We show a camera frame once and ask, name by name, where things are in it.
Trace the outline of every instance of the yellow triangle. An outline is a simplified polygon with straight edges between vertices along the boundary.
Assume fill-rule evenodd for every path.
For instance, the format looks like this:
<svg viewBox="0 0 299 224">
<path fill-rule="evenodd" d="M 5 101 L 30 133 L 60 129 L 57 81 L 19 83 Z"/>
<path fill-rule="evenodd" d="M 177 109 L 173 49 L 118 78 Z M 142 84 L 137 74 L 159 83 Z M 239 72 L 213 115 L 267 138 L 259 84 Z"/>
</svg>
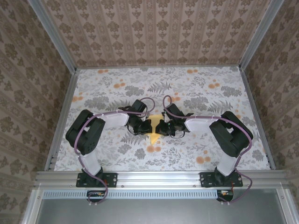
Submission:
<svg viewBox="0 0 299 224">
<path fill-rule="evenodd" d="M 152 133 L 148 133 L 150 137 L 150 144 L 154 145 L 155 142 L 160 138 L 160 134 L 155 133 L 156 126 L 160 123 L 160 120 L 163 120 L 162 114 L 150 115 L 148 119 L 151 119 Z"/>
</svg>

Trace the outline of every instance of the patterned floor surface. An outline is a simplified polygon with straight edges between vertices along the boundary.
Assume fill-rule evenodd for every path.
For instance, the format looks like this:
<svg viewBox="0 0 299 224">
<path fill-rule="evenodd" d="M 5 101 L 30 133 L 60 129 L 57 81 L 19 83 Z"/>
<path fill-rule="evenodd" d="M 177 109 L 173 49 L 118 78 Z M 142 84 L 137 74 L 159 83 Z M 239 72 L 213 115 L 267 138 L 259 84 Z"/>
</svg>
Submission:
<svg viewBox="0 0 299 224">
<path fill-rule="evenodd" d="M 239 169 L 270 169 L 255 119 L 237 67 L 175 67 L 79 70 L 64 136 L 83 109 L 113 111 L 136 99 L 152 97 L 151 114 L 163 111 L 162 99 L 171 95 L 183 113 L 221 115 L 230 110 L 252 131 L 253 147 Z M 97 158 L 109 171 L 213 170 L 222 151 L 211 134 L 187 133 L 181 139 L 160 138 L 150 145 L 148 136 L 133 136 L 126 128 L 102 133 Z M 63 137 L 55 170 L 80 170 L 73 148 Z"/>
</svg>

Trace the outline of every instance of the floral wallpaper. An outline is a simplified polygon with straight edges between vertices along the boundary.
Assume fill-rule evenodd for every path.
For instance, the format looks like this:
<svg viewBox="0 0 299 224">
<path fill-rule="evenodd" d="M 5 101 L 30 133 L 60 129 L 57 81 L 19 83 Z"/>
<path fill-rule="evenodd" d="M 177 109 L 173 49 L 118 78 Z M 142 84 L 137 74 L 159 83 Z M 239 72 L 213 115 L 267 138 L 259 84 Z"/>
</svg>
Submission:
<svg viewBox="0 0 299 224">
<path fill-rule="evenodd" d="M 26 0 L 0 1 L 0 223 L 21 221 L 70 74 Z"/>
<path fill-rule="evenodd" d="M 151 114 L 161 114 L 162 99 L 170 95 L 184 114 L 221 115 L 232 111 L 252 131 L 253 148 L 240 169 L 270 169 L 238 67 L 169 67 L 78 70 L 55 170 L 81 170 L 73 148 L 64 138 L 83 109 L 115 111 L 136 99 L 156 102 Z M 148 108 L 151 101 L 146 101 Z M 134 136 L 126 127 L 102 133 L 96 156 L 105 171 L 213 170 L 222 150 L 212 134 L 186 133 L 181 139 L 160 137 L 154 144 L 146 135 Z"/>
<path fill-rule="evenodd" d="M 278 169 L 299 204 L 299 1 L 285 0 L 246 74 Z"/>
<path fill-rule="evenodd" d="M 76 67 L 238 64 L 270 0 L 42 0 Z"/>
</svg>

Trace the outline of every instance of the gray leaf pattern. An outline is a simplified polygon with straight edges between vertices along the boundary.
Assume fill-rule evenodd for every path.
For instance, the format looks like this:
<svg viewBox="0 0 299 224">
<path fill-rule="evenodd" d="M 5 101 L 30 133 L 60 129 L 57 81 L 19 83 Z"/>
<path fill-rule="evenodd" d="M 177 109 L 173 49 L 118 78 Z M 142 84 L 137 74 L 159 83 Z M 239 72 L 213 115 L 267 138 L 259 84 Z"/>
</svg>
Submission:
<svg viewBox="0 0 299 224">
<path fill-rule="evenodd" d="M 78 72 L 64 136 L 83 109 L 96 113 L 114 111 L 132 105 L 136 99 L 152 97 L 156 107 L 151 115 L 160 114 L 163 97 L 170 95 L 184 114 L 193 112 L 219 116 L 225 111 L 232 111 L 254 135 L 253 148 L 242 157 L 239 169 L 269 169 L 237 67 L 125 68 Z M 144 102 L 149 109 L 152 107 L 150 100 Z M 16 127 L 10 128 L 9 121 L 3 120 L 2 123 L 1 126 L 7 130 L 15 131 Z M 80 170 L 73 148 L 64 136 L 55 170 Z M 222 150 L 214 136 L 200 132 L 186 133 L 181 139 L 160 137 L 151 146 L 148 135 L 134 136 L 126 127 L 110 128 L 102 133 L 96 146 L 96 156 L 104 170 L 213 170 L 221 155 Z"/>
</svg>

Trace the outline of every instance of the perforated strip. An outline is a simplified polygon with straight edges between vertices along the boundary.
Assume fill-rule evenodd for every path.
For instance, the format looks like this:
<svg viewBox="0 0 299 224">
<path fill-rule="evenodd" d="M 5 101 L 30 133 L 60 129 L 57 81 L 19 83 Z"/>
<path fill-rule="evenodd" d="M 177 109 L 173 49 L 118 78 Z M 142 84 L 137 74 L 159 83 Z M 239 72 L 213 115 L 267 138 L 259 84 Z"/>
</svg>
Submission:
<svg viewBox="0 0 299 224">
<path fill-rule="evenodd" d="M 86 199 L 86 194 L 87 190 L 45 190 L 43 199 Z M 107 196 L 107 199 L 187 198 L 217 198 L 217 190 L 110 190 Z"/>
</svg>

